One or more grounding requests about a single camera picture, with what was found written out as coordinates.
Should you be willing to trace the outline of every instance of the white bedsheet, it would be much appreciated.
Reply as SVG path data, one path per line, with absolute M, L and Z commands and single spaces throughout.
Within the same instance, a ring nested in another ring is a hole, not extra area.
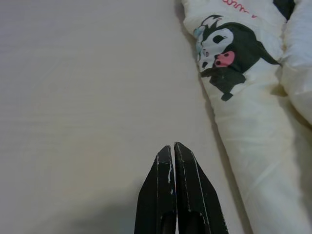
M 174 141 L 250 233 L 180 28 L 173 0 L 0 1 L 1 234 L 133 233 Z

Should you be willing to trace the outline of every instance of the bed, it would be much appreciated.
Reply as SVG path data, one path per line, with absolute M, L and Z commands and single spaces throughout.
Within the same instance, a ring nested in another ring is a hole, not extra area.
M 0 233 L 132 233 L 175 141 L 229 232 L 252 233 L 183 18 L 173 0 L 0 2 Z

